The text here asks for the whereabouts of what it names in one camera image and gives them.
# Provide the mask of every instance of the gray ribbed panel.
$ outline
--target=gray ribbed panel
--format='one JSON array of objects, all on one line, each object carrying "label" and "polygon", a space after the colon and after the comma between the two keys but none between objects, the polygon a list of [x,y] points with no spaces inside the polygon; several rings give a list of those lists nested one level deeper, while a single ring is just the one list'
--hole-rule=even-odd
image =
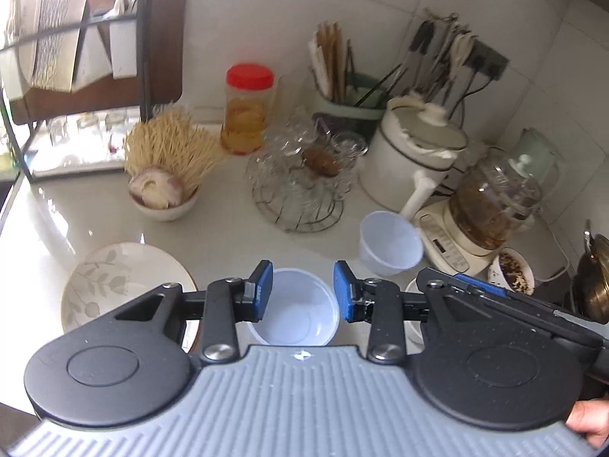
[{"label": "gray ribbed panel", "polygon": [[433,409],[398,368],[355,347],[250,348],[206,368],[163,414],[133,427],[78,431],[43,422],[13,457],[585,457],[562,424],[523,433],[478,430]]}]

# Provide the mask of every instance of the shelf rack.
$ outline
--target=shelf rack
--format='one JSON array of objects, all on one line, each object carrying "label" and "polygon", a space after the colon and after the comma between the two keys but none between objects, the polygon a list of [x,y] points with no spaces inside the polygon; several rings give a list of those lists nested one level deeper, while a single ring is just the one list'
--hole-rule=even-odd
[{"label": "shelf rack", "polygon": [[[99,26],[100,24],[110,24],[112,22],[125,22],[125,21],[136,21],[136,62],[137,62],[137,87],[138,87],[138,105],[139,106],[139,114],[140,119],[142,121],[148,121],[152,117],[152,104],[151,104],[151,96],[150,96],[150,76],[149,76],[149,43],[148,43],[148,34],[150,29],[150,15],[151,15],[151,0],[138,0],[138,6],[135,14],[121,14],[118,16],[103,18],[103,17],[92,17],[88,18],[81,22],[71,22],[69,24],[65,24],[60,27],[54,27],[49,29],[43,29],[38,33],[33,35],[23,36],[17,41],[6,45],[5,47],[0,49],[0,53],[3,51],[9,50],[11,48],[19,47],[20,45],[26,44],[31,41],[36,41],[41,38],[46,38],[48,36],[61,34],[69,31],[73,31],[76,29],[86,29],[87,27]],[[8,139],[10,141],[14,156],[16,158],[16,162],[19,165],[19,168],[25,174],[27,179],[33,183],[39,180],[47,179],[47,178],[59,178],[59,177],[73,177],[74,175],[82,175],[82,174],[90,174],[94,172],[99,172],[99,166],[95,168],[84,168],[74,173],[62,173],[62,174],[53,174],[53,175],[37,175],[30,169],[25,157],[25,153],[28,151],[31,146],[34,138],[38,134],[40,126],[42,125],[41,121],[30,121],[28,122],[29,128],[29,137],[23,144],[23,146],[19,146],[17,138],[14,134],[14,127],[11,121],[10,115],[8,114],[8,109],[6,103],[4,102],[4,94],[2,90],[2,85],[0,84],[0,114],[2,115],[2,120],[4,121],[4,125],[7,130]],[[115,165],[111,165],[111,171],[122,170],[122,168],[117,168]]]}]

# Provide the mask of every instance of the garlic bulb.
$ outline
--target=garlic bulb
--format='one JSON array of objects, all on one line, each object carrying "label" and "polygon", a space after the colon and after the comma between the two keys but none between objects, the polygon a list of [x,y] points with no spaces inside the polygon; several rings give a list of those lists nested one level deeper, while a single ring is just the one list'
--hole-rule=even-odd
[{"label": "garlic bulb", "polygon": [[167,209],[182,204],[180,179],[158,167],[145,169],[129,182],[129,192],[151,209]]}]

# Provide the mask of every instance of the plastic jar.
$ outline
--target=plastic jar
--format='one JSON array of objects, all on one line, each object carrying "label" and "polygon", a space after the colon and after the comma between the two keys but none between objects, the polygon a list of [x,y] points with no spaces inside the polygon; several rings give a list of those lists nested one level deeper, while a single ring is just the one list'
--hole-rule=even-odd
[{"label": "plastic jar", "polygon": [[222,145],[234,155],[248,155],[263,144],[275,74],[255,63],[232,66],[226,73],[226,110]]}]

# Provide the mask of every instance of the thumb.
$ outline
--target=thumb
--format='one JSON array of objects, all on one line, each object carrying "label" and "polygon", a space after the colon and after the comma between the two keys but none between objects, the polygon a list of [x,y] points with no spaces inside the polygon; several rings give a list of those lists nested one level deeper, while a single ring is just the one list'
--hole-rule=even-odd
[{"label": "thumb", "polygon": [[578,401],[566,421],[569,429],[585,433],[588,442],[599,448],[609,435],[609,401]]}]

